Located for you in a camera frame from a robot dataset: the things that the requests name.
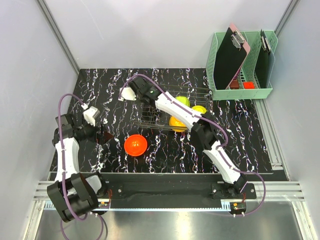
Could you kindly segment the orange bowl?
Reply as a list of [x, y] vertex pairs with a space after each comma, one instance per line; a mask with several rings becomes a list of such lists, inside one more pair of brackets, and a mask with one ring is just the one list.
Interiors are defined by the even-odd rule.
[[178, 132], [178, 133], [184, 132], [188, 129], [183, 122], [181, 122], [180, 120], [178, 120], [174, 116], [171, 116], [169, 118], [168, 124], [173, 131]]
[[146, 138], [140, 134], [131, 135], [124, 142], [125, 152], [132, 157], [141, 156], [147, 150], [147, 147]]

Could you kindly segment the white green bowl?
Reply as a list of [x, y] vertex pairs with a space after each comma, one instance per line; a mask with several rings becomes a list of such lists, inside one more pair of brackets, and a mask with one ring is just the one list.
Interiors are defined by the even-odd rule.
[[184, 104], [185, 106], [190, 107], [190, 101], [187, 97], [177, 96], [175, 99], [178, 100], [179, 102], [181, 102], [182, 104]]

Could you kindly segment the yellow bowl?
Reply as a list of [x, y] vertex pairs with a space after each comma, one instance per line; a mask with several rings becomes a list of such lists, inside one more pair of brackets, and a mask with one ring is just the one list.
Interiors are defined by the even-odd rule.
[[192, 109], [199, 112], [200, 114], [205, 114], [207, 112], [207, 109], [201, 105], [195, 105], [192, 107]]

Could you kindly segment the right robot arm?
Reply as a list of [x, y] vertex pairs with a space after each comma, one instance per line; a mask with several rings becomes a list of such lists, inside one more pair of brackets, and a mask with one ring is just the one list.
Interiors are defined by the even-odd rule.
[[216, 130], [219, 129], [225, 138], [228, 136], [214, 122], [213, 115], [209, 111], [200, 113], [184, 105], [168, 91], [142, 74], [128, 80], [121, 88], [119, 97], [130, 101], [140, 100], [181, 121], [190, 131], [191, 144], [195, 148], [199, 148], [218, 168], [226, 184], [228, 195], [236, 199], [244, 194], [247, 180], [223, 149], [228, 140], [221, 143]]

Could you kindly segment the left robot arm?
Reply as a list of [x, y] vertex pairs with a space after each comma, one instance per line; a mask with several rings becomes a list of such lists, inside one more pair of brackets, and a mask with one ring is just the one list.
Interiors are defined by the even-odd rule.
[[65, 223], [88, 214], [99, 206], [99, 198], [108, 193], [108, 184], [99, 172], [84, 176], [79, 168], [80, 142], [90, 141], [101, 147], [114, 136], [104, 125], [93, 126], [84, 119], [76, 124], [73, 114], [63, 114], [55, 119], [61, 123], [55, 129], [52, 144], [57, 153], [57, 174], [54, 183], [47, 187], [47, 194], [60, 218]]

